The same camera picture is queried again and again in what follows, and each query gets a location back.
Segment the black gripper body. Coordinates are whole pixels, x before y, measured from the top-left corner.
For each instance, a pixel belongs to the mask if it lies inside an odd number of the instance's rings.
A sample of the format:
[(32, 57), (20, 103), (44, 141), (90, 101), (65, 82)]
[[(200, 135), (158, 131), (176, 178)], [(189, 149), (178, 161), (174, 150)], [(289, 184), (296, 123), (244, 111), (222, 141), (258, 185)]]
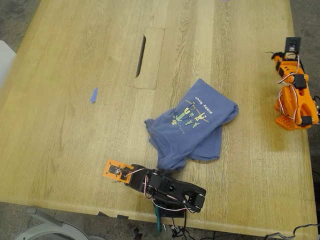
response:
[(151, 170), (138, 164), (133, 164), (132, 167), (133, 169), (128, 167), (124, 168), (124, 176), (126, 176), (126, 179), (128, 180), (128, 183), (125, 183), (125, 185), (143, 193), (145, 188), (145, 177), (151, 173)]

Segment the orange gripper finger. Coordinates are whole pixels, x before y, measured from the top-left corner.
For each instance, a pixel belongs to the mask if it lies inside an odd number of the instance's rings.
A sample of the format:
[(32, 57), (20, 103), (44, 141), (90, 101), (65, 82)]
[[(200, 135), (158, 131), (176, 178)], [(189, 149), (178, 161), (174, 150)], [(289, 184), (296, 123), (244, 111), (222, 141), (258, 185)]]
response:
[(271, 57), (271, 60), (274, 62), (274, 64), (275, 64), (275, 70), (276, 70), (276, 72), (278, 72), (279, 71), (279, 69), (280, 69), (280, 65), (281, 65), (281, 63), (282, 63), (282, 61), (283, 61), (283, 58), (281, 57), (281, 56), (272, 56)]
[(283, 58), (285, 56), (284, 52), (272, 52), (272, 51), (267, 51), (265, 52), (266, 54), (272, 54), (271, 58), (274, 59), (275, 57), (280, 57)]

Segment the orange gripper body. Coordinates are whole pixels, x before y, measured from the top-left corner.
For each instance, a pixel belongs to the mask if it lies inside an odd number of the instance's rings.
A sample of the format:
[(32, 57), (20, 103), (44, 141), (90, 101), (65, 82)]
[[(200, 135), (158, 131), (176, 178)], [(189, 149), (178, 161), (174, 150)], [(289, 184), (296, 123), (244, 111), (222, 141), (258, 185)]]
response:
[(305, 72), (301, 61), (298, 64), (297, 60), (282, 60), (277, 73), (281, 78), (284, 78), (290, 74), (304, 74)]

